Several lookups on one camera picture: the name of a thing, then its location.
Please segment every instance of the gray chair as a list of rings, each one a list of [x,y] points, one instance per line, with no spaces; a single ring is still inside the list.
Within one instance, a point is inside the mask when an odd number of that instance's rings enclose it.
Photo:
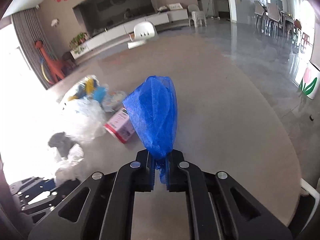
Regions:
[[[262,25],[262,20],[265,15],[265,10],[259,1],[254,1],[254,14],[257,16],[256,26],[258,24],[259,18],[261,19],[261,25]]]
[[[280,26],[282,27],[282,22],[281,22],[282,17],[277,4],[275,3],[269,4],[268,18],[269,18],[268,28],[269,28],[270,22],[272,22],[272,25],[271,25],[272,30],[273,30],[274,23],[278,24],[278,29],[280,29]]]

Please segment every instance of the black object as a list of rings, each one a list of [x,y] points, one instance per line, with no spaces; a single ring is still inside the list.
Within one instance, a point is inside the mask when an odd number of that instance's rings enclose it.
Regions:
[[[3,172],[0,178],[0,232],[5,239],[26,239],[35,224],[80,185],[79,180],[68,180],[56,187],[53,179],[31,177],[8,186]],[[45,191],[51,193],[48,198],[28,204]]]
[[[154,186],[147,150],[118,172],[95,172],[33,228],[29,240],[128,240],[135,192]],[[186,192],[194,240],[291,240],[289,229],[226,172],[202,172],[173,150],[166,157],[167,189]]]
[[[288,226],[294,239],[297,238],[297,236],[301,233],[305,224],[307,223],[312,209],[315,205],[315,202],[315,198],[310,194],[300,195],[299,204],[297,206],[296,212]]]

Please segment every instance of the white cabinet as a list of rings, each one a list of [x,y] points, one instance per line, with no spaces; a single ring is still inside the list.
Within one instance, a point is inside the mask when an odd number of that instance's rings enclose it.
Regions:
[[[89,52],[90,50],[88,49],[88,46],[85,43],[79,45],[78,47],[76,47],[75,49],[73,49],[71,52],[72,56],[74,59],[79,58],[80,56],[82,56],[83,54]]]
[[[145,21],[145,18],[139,18],[139,19],[125,23],[123,26],[124,26],[126,33],[127,34],[133,33],[133,28],[135,27],[135,25],[137,25],[138,23],[144,22],[144,21]]]
[[[145,19],[146,21],[153,23],[154,26],[169,22],[168,15],[166,13],[150,15],[147,16]]]
[[[125,28],[123,25],[119,25],[103,33],[106,41],[111,41],[126,34],[127,33],[125,32]]]
[[[93,50],[106,42],[107,42],[107,40],[106,40],[105,36],[103,35],[103,33],[100,33],[99,35],[86,41],[86,44],[87,44],[89,50]]]
[[[186,20],[189,18],[187,9],[169,11],[167,14],[170,22]]]

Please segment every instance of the blue mesh netting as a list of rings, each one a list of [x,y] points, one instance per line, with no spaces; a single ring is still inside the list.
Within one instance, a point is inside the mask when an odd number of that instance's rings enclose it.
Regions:
[[[172,151],[177,131],[177,99],[172,80],[148,77],[123,104],[138,136],[162,170],[162,159]]]

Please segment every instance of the giraffe statue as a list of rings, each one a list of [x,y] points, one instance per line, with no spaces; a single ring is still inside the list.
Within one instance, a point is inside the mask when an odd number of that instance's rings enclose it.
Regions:
[[[57,76],[60,78],[60,79],[64,79],[65,75],[64,73],[62,72],[62,68],[64,66],[69,66],[69,63],[64,61],[64,60],[52,60],[49,55],[47,54],[47,52],[45,51],[44,49],[44,46],[43,46],[43,42],[41,40],[37,40],[35,42],[35,46],[37,49],[40,50],[42,56],[44,57],[45,61],[47,62],[47,65],[49,67],[49,70],[51,72],[51,76],[54,80],[54,83],[57,83],[58,82],[58,78]]]

